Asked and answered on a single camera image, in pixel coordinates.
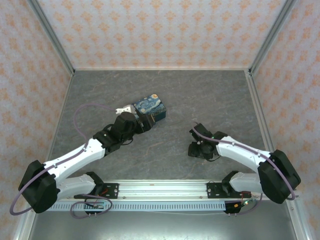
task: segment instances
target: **wallpaper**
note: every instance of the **wallpaper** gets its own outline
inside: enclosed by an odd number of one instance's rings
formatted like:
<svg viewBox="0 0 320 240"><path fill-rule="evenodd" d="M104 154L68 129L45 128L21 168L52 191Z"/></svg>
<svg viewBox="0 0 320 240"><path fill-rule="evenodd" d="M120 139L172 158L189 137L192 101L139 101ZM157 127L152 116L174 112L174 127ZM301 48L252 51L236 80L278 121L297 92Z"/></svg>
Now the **wallpaper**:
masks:
<svg viewBox="0 0 320 240"><path fill-rule="evenodd" d="M44 161L70 76L26 0L0 4L0 239L12 239L9 214L26 167ZM24 202L19 201L16 209Z"/></svg>
<svg viewBox="0 0 320 240"><path fill-rule="evenodd" d="M39 0L75 69L249 68L285 0Z"/></svg>
<svg viewBox="0 0 320 240"><path fill-rule="evenodd" d="M298 0L254 77L276 148L302 183L320 237L320 1Z"/></svg>

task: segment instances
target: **orange floral pattern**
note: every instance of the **orange floral pattern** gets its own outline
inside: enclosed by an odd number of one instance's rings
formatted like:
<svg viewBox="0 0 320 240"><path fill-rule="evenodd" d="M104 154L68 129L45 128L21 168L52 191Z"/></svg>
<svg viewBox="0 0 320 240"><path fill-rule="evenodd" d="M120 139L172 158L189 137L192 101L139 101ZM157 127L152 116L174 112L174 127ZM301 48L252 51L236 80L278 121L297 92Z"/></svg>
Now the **orange floral pattern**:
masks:
<svg viewBox="0 0 320 240"><path fill-rule="evenodd" d="M27 1L1 4L0 22L0 238L12 239L11 201L28 164L47 156L70 76Z"/></svg>
<svg viewBox="0 0 320 240"><path fill-rule="evenodd" d="M243 69L285 0L39 2L76 69Z"/></svg>
<svg viewBox="0 0 320 240"><path fill-rule="evenodd" d="M320 2L300 0L254 76L273 142L301 176L320 236Z"/></svg>

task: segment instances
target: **black mounting plate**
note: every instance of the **black mounting plate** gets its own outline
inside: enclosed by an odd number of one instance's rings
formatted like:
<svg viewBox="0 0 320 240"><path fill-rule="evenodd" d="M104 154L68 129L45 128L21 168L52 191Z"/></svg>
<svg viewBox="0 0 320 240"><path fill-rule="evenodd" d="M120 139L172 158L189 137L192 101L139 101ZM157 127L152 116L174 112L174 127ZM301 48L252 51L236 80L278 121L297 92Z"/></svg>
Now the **black mounting plate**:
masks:
<svg viewBox="0 0 320 240"><path fill-rule="evenodd" d="M239 199L242 197L242 193L238 191L226 193L222 188L222 182L208 182L206 184L206 193L208 199ZM251 198L251 193L244 192L243 197L249 199Z"/></svg>
<svg viewBox="0 0 320 240"><path fill-rule="evenodd" d="M101 197L105 197L107 199L117 199L119 193L119 183L103 183L102 192L99 194ZM75 199L94 199L94 197L84 197L81 194L75 195Z"/></svg>

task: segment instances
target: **gray floor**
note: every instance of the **gray floor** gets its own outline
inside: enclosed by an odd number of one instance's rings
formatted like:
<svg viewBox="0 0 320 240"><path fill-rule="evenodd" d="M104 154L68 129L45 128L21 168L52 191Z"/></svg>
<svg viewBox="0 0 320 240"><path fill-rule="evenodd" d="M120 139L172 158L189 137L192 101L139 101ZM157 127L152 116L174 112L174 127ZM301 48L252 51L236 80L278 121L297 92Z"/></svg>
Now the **gray floor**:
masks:
<svg viewBox="0 0 320 240"><path fill-rule="evenodd" d="M73 114L79 105L100 103L121 108L151 94L158 94L167 109L166 119L134 137L107 157L79 170L102 179L212 179L229 172L251 172L221 157L215 162L188 157L194 122L211 132L222 131L236 140L263 149L263 140L243 71L76 71L58 127L51 159L84 143L74 130ZM116 115L88 107L78 115L80 129L91 137Z"/></svg>
<svg viewBox="0 0 320 240"><path fill-rule="evenodd" d="M74 219L68 211L37 214L30 240L295 240L286 204L271 201L253 212L185 215L111 211L97 218Z"/></svg>

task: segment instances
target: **enclosure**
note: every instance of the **enclosure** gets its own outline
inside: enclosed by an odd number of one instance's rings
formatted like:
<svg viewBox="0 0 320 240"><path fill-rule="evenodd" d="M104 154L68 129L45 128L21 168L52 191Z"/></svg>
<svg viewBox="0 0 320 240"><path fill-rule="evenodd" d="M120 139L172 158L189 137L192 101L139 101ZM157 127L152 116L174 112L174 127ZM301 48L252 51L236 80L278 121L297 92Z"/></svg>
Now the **enclosure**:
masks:
<svg viewBox="0 0 320 240"><path fill-rule="evenodd" d="M320 2L312 0L3 4L3 239L317 239L319 9ZM202 185L208 181L219 182L231 171L253 171L227 157L214 162L189 157L189 131L202 123L213 133L227 133L253 148L285 152L301 177L295 189L298 197L283 204L264 197L257 210L236 218L212 215L210 209L194 216L112 211L84 220L72 219L65 211L10 215L31 162L56 159L84 143L73 127L80 105L116 109L153 94L165 105L166 118L135 136L130 145L72 176L94 171L104 181L119 183L124 186L119 192L124 203L130 201L128 186L140 194L139 201L156 201L147 185L156 185L153 191L163 194L164 202L172 200L171 188L182 204L198 202L199 196L205 201ZM93 106L82 109L76 119L91 138L116 115ZM15 208L27 206L21 199ZM229 231L230 225L237 227Z"/></svg>

